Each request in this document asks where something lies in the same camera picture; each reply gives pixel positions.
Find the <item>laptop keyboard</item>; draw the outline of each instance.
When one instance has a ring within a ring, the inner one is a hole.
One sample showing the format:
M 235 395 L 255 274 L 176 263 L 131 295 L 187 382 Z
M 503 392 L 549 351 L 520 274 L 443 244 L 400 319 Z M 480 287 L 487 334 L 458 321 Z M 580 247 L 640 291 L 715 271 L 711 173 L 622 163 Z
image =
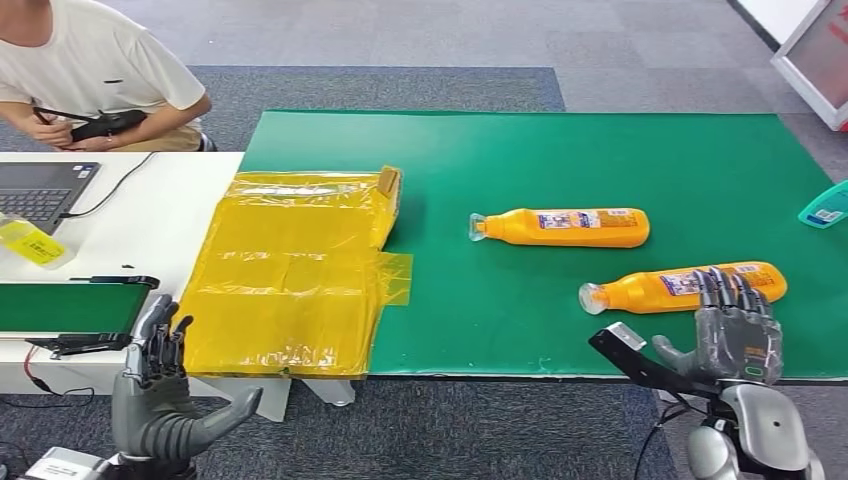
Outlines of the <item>laptop keyboard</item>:
M 0 212 L 16 213 L 30 222 L 46 222 L 53 218 L 70 195 L 68 189 L 7 190 L 0 189 Z

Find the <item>orange bottle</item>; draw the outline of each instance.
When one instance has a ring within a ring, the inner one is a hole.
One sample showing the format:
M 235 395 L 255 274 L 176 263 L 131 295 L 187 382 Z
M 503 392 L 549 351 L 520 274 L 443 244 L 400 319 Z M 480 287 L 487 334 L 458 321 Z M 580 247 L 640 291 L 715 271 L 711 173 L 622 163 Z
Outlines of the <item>orange bottle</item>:
M 759 289 L 770 302 L 786 294 L 788 285 L 780 271 L 766 262 L 737 262 L 716 265 L 728 275 L 741 275 L 753 288 Z M 604 310 L 627 310 L 632 313 L 660 313 L 697 310 L 700 306 L 698 281 L 694 270 L 709 267 L 678 268 L 660 272 L 632 273 L 612 283 L 585 283 L 578 296 L 587 313 L 597 315 Z
M 520 208 L 490 217 L 471 214 L 468 236 L 475 242 L 488 237 L 517 245 L 632 248 L 645 243 L 650 231 L 648 216 L 636 208 Z

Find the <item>plastic bottle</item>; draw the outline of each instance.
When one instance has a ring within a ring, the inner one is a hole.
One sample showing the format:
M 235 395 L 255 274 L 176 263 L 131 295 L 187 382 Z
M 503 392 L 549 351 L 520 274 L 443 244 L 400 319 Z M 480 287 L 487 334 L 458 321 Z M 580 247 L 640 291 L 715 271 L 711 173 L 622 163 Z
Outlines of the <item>plastic bottle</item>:
M 788 285 L 774 265 L 765 262 L 737 262 L 716 265 L 728 275 L 745 277 L 770 302 L 786 293 Z M 587 313 L 597 315 L 604 310 L 627 310 L 633 313 L 676 312 L 697 310 L 700 305 L 698 282 L 694 270 L 709 266 L 678 268 L 660 272 L 632 273 L 612 283 L 585 283 L 578 296 Z
M 811 227 L 827 228 L 846 217 L 848 180 L 838 183 L 816 197 L 798 214 L 798 220 Z
M 651 227 L 636 208 L 529 210 L 502 215 L 471 214 L 473 241 L 497 238 L 516 245 L 631 248 L 645 243 Z
M 0 213 L 0 245 L 48 270 L 61 267 L 76 255 L 73 250 L 14 214 Z

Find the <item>bottle label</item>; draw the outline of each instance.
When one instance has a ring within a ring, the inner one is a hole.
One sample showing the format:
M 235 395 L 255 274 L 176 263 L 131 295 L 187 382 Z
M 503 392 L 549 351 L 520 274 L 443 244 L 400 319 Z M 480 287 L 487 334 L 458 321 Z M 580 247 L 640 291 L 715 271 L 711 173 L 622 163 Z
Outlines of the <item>bottle label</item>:
M 825 223 L 830 223 L 836 220 L 837 218 L 841 217 L 843 213 L 845 212 L 840 212 L 838 210 L 825 210 L 822 208 L 815 213 L 815 217 Z
M 539 228 L 635 227 L 636 215 L 630 209 L 548 210 L 538 212 Z
M 728 275 L 742 275 L 754 288 L 774 284 L 774 279 L 771 278 L 771 275 L 761 270 L 759 265 L 734 265 L 732 267 L 724 267 L 721 270 Z M 698 293 L 698 279 L 695 277 L 694 272 L 660 275 L 660 280 L 665 284 L 665 288 L 668 289 L 668 293 L 671 295 L 692 295 Z
M 12 222 L 3 226 L 0 236 L 20 238 L 6 243 L 6 247 L 38 265 L 47 265 L 65 254 L 65 247 L 50 235 L 24 222 Z

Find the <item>black wire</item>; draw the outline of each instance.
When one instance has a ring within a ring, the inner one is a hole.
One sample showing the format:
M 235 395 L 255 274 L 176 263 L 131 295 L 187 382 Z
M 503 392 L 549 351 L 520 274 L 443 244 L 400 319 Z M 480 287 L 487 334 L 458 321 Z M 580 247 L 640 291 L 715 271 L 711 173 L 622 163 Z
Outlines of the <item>black wire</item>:
M 15 449 L 18 451 L 18 453 L 21 454 L 21 459 L 24 461 L 24 464 L 27 466 L 27 468 L 32 466 L 32 463 L 29 461 L 29 458 L 27 458 L 27 456 L 26 456 L 26 450 L 24 450 L 24 447 L 18 445 L 17 443 L 4 442 L 2 440 L 0 440 L 0 445 L 9 445 L 9 446 L 15 447 Z
M 636 468 L 633 470 L 633 480 L 639 479 L 639 467 L 642 466 L 642 459 L 645 458 L 645 452 L 648 450 L 648 445 L 650 445 L 651 439 L 654 438 L 654 435 L 660 431 L 664 424 L 668 423 L 671 420 L 674 420 L 675 418 L 685 413 L 688 413 L 690 410 L 695 410 L 696 412 L 704 413 L 706 415 L 703 410 L 693 407 L 689 404 L 689 402 L 683 400 L 682 397 L 680 398 L 680 400 L 680 403 L 674 403 L 665 407 L 665 410 L 663 410 L 663 412 L 660 414 L 660 419 L 657 420 L 657 423 L 655 423 L 653 427 L 651 427 L 651 431 L 648 432 L 648 436 L 645 437 L 645 441 L 642 442 L 642 449 L 639 450 L 639 457 L 636 459 Z M 681 408 L 674 413 L 669 413 L 675 407 Z
M 142 166 L 144 166 L 144 164 L 145 164 L 145 163 L 147 163 L 147 161 L 148 161 L 148 160 L 150 160 L 151 158 L 153 158 L 153 156 L 154 156 L 154 155 L 156 155 L 156 153 L 158 153 L 158 152 L 150 152 L 150 153 L 148 153 L 148 154 L 147 154 L 147 156 L 146 156 L 146 157 L 144 157 L 144 160 L 142 160 L 141 162 L 139 162 L 139 164 L 138 164 L 138 165 L 136 165 L 135 167 L 133 167 L 133 169 L 132 169 L 132 170 L 130 170 L 129 172 L 127 172 L 127 174 L 126 174 L 126 175 L 124 175 L 123 177 L 121 177 L 121 179 L 120 179 L 120 180 L 118 180 L 118 183 L 115 185 L 115 188 L 113 188 L 111 192 L 109 192 L 109 193 L 108 193 L 105 197 L 103 197 L 103 200 L 100 200 L 100 202 L 98 202 L 98 203 L 97 203 L 97 205 L 95 205 L 95 206 L 93 206 L 93 207 L 89 208 L 88 210 L 86 210 L 86 211 L 84 211 L 84 212 L 80 212 L 80 213 L 70 213 L 70 212 L 68 212 L 68 213 L 63 213 L 63 214 L 59 215 L 59 218 L 79 218 L 79 217 L 85 217 L 86 215 L 90 215 L 90 214 L 94 213 L 95 211 L 97 211 L 97 209 L 98 209 L 98 208 L 102 207 L 104 203 L 106 203 L 106 202 L 107 202 L 110 198 L 112 198 L 112 195 L 114 195 L 114 194 L 115 194 L 115 192 L 117 192 L 117 191 L 118 191 L 118 188 L 121 186 L 121 184 L 122 184 L 122 183 L 124 183 L 124 180 L 126 180 L 127 178 L 129 178 L 129 176 L 130 176 L 130 175 L 132 175 L 133 173 L 135 173 L 135 171 L 136 171 L 136 170 L 138 170 L 139 168 L 141 168 Z
M 66 404 L 57 404 L 57 405 L 24 405 L 24 404 L 21 404 L 21 403 L 10 402 L 10 401 L 4 399 L 3 397 L 0 397 L 0 403 L 2 403 L 4 405 L 8 405 L 10 407 L 15 407 L 15 408 L 76 408 L 76 407 L 86 407 L 88 405 L 91 405 L 91 402 L 94 401 L 94 387 L 72 388 L 70 390 L 65 391 L 64 393 L 56 393 L 56 392 L 53 392 L 53 391 L 51 391 L 50 393 L 52 393 L 53 395 L 55 395 L 57 397 L 65 398 L 66 395 L 69 395 L 71 393 L 85 392 L 85 391 L 89 392 L 89 394 L 86 397 L 85 401 L 82 402 L 82 403 L 66 403 Z

